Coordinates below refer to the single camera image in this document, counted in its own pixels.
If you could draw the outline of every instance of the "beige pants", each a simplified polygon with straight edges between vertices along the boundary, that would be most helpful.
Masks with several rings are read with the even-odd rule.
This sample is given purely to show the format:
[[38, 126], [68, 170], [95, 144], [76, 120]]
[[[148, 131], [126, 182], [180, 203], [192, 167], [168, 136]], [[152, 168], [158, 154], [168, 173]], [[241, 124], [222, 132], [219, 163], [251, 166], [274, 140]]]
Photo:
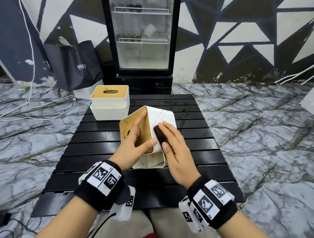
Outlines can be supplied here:
[[[129, 221], [116, 221], [109, 218], [98, 230], [95, 238], [143, 238], [150, 233], [156, 233], [158, 238], [217, 238], [216, 230], [207, 227], [206, 230], [194, 234], [189, 229], [179, 208], [150, 209], [151, 221], [141, 210], [132, 212]], [[109, 216], [109, 212], [102, 213], [94, 228], [94, 232]]]

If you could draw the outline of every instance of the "oval hole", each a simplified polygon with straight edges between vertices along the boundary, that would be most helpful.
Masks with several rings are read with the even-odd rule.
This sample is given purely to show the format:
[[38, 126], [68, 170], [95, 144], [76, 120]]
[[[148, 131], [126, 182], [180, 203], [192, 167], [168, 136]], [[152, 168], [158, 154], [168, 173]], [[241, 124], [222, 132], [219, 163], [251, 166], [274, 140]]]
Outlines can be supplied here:
[[118, 90], [105, 90], [104, 93], [117, 93]]

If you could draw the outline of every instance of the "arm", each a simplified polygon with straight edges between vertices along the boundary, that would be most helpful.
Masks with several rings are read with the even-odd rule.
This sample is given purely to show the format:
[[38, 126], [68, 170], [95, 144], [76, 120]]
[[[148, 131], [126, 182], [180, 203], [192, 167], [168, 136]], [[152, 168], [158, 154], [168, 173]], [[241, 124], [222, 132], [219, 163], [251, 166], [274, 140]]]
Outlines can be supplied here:
[[[174, 126], [167, 122], [159, 123], [158, 126], [171, 145], [170, 147], [166, 142], [162, 143], [170, 173], [179, 184], [189, 189], [201, 176], [194, 164], [191, 152], [183, 136]], [[223, 238], [268, 238], [239, 211], [217, 231]]]
[[[156, 139], [150, 139], [139, 147], [135, 147], [135, 142], [141, 134], [139, 125], [146, 116], [146, 113], [147, 111], [144, 111], [137, 118], [132, 125], [128, 137], [109, 159], [116, 163], [122, 171], [130, 169], [143, 154], [151, 153], [153, 147], [158, 142]], [[84, 194], [86, 197], [89, 196], [88, 192], [85, 192]], [[93, 225], [97, 214], [98, 211], [93, 206], [80, 197], [75, 196], [68, 205], [66, 205], [66, 207], [42, 231], [40, 231], [38, 235], [36, 235], [36, 238], [85, 238]]]

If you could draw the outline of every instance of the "white cable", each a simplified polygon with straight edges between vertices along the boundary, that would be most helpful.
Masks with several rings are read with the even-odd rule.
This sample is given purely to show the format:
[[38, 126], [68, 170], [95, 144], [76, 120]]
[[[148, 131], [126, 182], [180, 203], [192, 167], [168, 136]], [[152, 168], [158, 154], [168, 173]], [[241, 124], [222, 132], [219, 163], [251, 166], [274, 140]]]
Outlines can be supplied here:
[[301, 83], [301, 85], [304, 85], [306, 82], [310, 81], [312, 78], [314, 78], [314, 75], [312, 77], [310, 77], [308, 80], [306, 80], [303, 83]]
[[290, 78], [290, 79], [287, 79], [287, 80], [283, 81], [283, 82], [280, 84], [280, 85], [282, 85], [283, 83], [295, 79], [296, 77], [300, 76], [301, 74], [303, 74], [304, 72], [306, 72], [306, 71], [308, 71], [308, 70], [310, 70], [310, 69], [312, 69], [312, 68], [314, 68], [314, 65], [310, 66], [309, 68], [307, 68], [306, 70], [303, 70], [303, 71], [300, 72], [300, 73], [293, 74], [293, 75], [288, 75], [288, 76], [286, 76], [286, 77], [284, 77], [284, 78], [282, 78], [282, 79], [279, 79], [279, 80], [276, 81], [275, 83], [278, 83], [278, 82], [280, 82], [281, 80], [284, 80], [284, 79], [286, 79], [286, 78], [289, 78], [289, 77], [293, 77], [293, 76], [294, 76], [293, 78]]
[[12, 109], [11, 111], [8, 111], [8, 112], [4, 113], [3, 115], [0, 116], [0, 118], [4, 117], [4, 116], [7, 115], [8, 113], [13, 112], [13, 111], [15, 111], [16, 109], [18, 109], [18, 108], [20, 108], [20, 107], [22, 107], [22, 106], [24, 106], [24, 105], [26, 105], [26, 107], [27, 107], [28, 109], [40, 108], [40, 107], [47, 106], [47, 105], [50, 104], [50, 103], [58, 103], [58, 101], [61, 101], [61, 100], [64, 100], [64, 99], [70, 98], [70, 97], [74, 97], [74, 99], [73, 99], [74, 103], [73, 103], [73, 106], [72, 106], [70, 109], [68, 109], [68, 110], [65, 111], [64, 113], [62, 113], [62, 114], [60, 114], [60, 115], [58, 115], [58, 116], [56, 116], [56, 117], [54, 117], [54, 118], [44, 118], [44, 119], [40, 119], [40, 118], [33, 118], [33, 117], [27, 116], [27, 117], [23, 117], [23, 118], [19, 118], [19, 119], [14, 119], [14, 120], [0, 120], [0, 122], [12, 122], [12, 121], [18, 121], [18, 120], [23, 120], [23, 119], [34, 119], [34, 120], [40, 120], [40, 121], [50, 121], [50, 120], [54, 120], [54, 119], [56, 119], [56, 118], [62, 116], [63, 114], [65, 114], [66, 112], [70, 111], [71, 109], [73, 109], [73, 108], [75, 107], [75, 104], [76, 104], [76, 96], [73, 96], [73, 95], [72, 95], [72, 96], [67, 96], [67, 97], [65, 97], [65, 98], [61, 98], [61, 99], [58, 99], [58, 100], [56, 100], [56, 101], [51, 101], [51, 102], [49, 102], [49, 103], [47, 103], [47, 104], [45, 104], [45, 105], [41, 105], [41, 106], [37, 106], [37, 107], [28, 107], [28, 103], [30, 102], [30, 99], [31, 99], [31, 98], [33, 98], [33, 97], [35, 97], [35, 96], [38, 96], [39, 94], [42, 94], [42, 93], [45, 93], [45, 92], [50, 91], [50, 90], [52, 89], [52, 87], [56, 84], [56, 82], [55, 82], [48, 90], [43, 91], [43, 92], [40, 92], [40, 93], [37, 93], [37, 94], [35, 94], [35, 95], [32, 96], [32, 84], [33, 84], [33, 82], [34, 82], [34, 80], [35, 80], [34, 49], [33, 49], [32, 39], [31, 39], [31, 36], [30, 36], [30, 31], [29, 31], [28, 26], [27, 26], [25, 14], [24, 14], [24, 11], [23, 11], [23, 9], [22, 9], [21, 0], [19, 0], [19, 6], [20, 6], [20, 9], [21, 9], [21, 12], [22, 12], [22, 15], [23, 15], [24, 23], [25, 23], [25, 26], [26, 26], [26, 29], [27, 29], [27, 33], [28, 33], [28, 37], [29, 37], [29, 41], [30, 41], [30, 46], [31, 46], [31, 49], [32, 49], [32, 60], [33, 60], [33, 65], [34, 65], [34, 67], [33, 67], [33, 78], [32, 78], [32, 81], [30, 82], [30, 94], [29, 94], [28, 98], [25, 100], [25, 103], [22, 104], [22, 105], [20, 105], [20, 106], [18, 106], [18, 107], [16, 107], [15, 109]]

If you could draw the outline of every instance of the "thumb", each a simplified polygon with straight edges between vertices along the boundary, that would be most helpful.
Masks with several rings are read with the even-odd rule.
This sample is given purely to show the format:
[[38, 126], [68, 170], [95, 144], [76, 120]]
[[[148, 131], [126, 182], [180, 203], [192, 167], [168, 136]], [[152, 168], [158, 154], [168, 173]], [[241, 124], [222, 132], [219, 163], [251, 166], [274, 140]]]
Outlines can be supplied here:
[[175, 162], [178, 162], [176, 160], [175, 154], [173, 153], [171, 146], [167, 142], [163, 142], [161, 146], [165, 153], [169, 166], [173, 165], [173, 163]]
[[137, 147], [137, 152], [139, 153], [139, 156], [142, 156], [143, 154], [148, 153], [149, 151], [153, 151], [154, 146], [158, 143], [157, 139], [150, 139], [146, 141], [145, 143], [141, 144], [139, 147]]

